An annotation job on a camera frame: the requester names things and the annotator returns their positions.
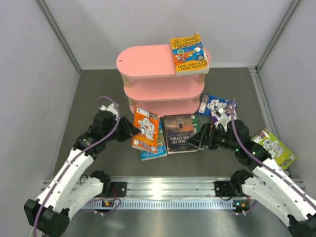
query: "orange book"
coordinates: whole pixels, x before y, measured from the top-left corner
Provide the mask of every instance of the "orange book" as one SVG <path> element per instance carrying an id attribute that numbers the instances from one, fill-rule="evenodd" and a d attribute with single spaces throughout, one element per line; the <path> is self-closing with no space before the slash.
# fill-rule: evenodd
<path id="1" fill-rule="evenodd" d="M 133 148 L 157 153 L 159 120 L 159 115 L 135 107 L 134 126 L 140 129 L 142 133 L 132 137 Z"/>

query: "gray mat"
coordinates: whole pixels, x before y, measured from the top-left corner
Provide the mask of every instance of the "gray mat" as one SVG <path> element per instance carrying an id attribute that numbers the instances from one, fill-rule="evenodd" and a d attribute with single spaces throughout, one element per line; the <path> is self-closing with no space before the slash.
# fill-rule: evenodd
<path id="1" fill-rule="evenodd" d="M 210 69 L 205 78 L 204 92 L 225 99 L 236 97 L 237 115 L 256 135 L 264 128 L 255 88 L 247 68 Z M 133 123 L 133 114 L 123 90 L 123 82 L 117 70 L 82 71 L 69 115 L 64 138 L 55 167 L 61 168 L 76 138 L 87 131 L 98 111 L 96 103 L 100 95 L 108 95 L 119 103 L 122 114 Z M 200 126 L 207 118 L 198 116 Z M 141 161 L 140 151 L 131 147 L 130 141 L 107 144 L 97 160 L 87 169 L 104 170 L 111 176 L 231 176 L 243 168 L 234 153 L 224 149 L 203 150 L 196 153 L 173 154 L 163 158 Z"/>

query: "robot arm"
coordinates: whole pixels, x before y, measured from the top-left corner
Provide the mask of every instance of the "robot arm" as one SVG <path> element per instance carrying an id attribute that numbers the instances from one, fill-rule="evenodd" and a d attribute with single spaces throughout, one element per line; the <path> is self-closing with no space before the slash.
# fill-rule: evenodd
<path id="1" fill-rule="evenodd" d="M 248 152 L 237 141 L 231 121 L 227 124 L 227 132 L 205 123 L 187 143 L 210 150 L 219 147 L 233 150 L 238 161 L 252 173 L 244 169 L 234 173 L 229 182 L 231 193 L 256 199 L 288 227 L 293 237 L 316 236 L 316 201 L 282 171 L 269 152 L 251 141 L 249 129 L 241 120 L 235 120 L 235 126 L 239 141 Z"/>
<path id="2" fill-rule="evenodd" d="M 94 171 L 80 188 L 72 191 L 76 181 L 109 141 L 123 142 L 139 132 L 125 116 L 120 116 L 118 121 L 118 112 L 113 104 L 107 108 L 102 106 L 94 117 L 93 125 L 77 138 L 52 182 L 35 200 L 29 199 L 25 203 L 24 210 L 30 225 L 51 237 L 61 236 L 75 213 L 98 194 L 107 194 L 111 186 L 111 177 L 103 171 Z"/>

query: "pink shelf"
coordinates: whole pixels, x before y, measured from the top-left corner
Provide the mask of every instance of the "pink shelf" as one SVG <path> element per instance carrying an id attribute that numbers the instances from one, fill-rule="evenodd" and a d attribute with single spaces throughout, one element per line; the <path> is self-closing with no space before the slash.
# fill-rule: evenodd
<path id="1" fill-rule="evenodd" d="M 207 50 L 205 52 L 210 63 L 211 55 Z M 176 74 L 169 44 L 128 48 L 118 56 L 117 68 L 129 79 L 172 77 Z"/>
<path id="2" fill-rule="evenodd" d="M 137 102 L 135 106 L 163 117 L 165 115 L 194 114 L 198 110 L 199 102 L 193 100 L 153 101 Z M 134 113 L 135 106 L 129 106 L 132 113 Z"/>
<path id="3" fill-rule="evenodd" d="M 200 96 L 204 82 L 198 83 L 199 75 L 169 78 L 130 79 L 126 95 L 134 101 L 184 100 Z"/>

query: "shelf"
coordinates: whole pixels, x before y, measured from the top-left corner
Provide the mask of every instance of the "shelf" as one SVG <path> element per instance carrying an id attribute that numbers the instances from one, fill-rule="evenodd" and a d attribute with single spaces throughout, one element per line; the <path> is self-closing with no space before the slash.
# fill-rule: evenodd
<path id="1" fill-rule="evenodd" d="M 200 96 L 204 82 L 199 75 L 169 78 L 130 79 L 130 88 L 124 87 L 126 95 L 134 101 L 184 100 Z"/>
<path id="2" fill-rule="evenodd" d="M 205 50 L 208 62 L 211 55 Z M 169 44 L 135 46 L 124 50 L 117 58 L 119 72 L 131 78 L 162 78 L 176 75 Z"/>
<path id="3" fill-rule="evenodd" d="M 174 100 L 174 101 L 153 101 L 153 102 L 136 102 L 137 107 L 147 110 L 151 113 L 158 114 L 160 117 L 165 115 L 182 115 L 194 114 L 199 107 L 199 101 Z M 135 106 L 130 105 L 130 110 L 134 113 Z"/>

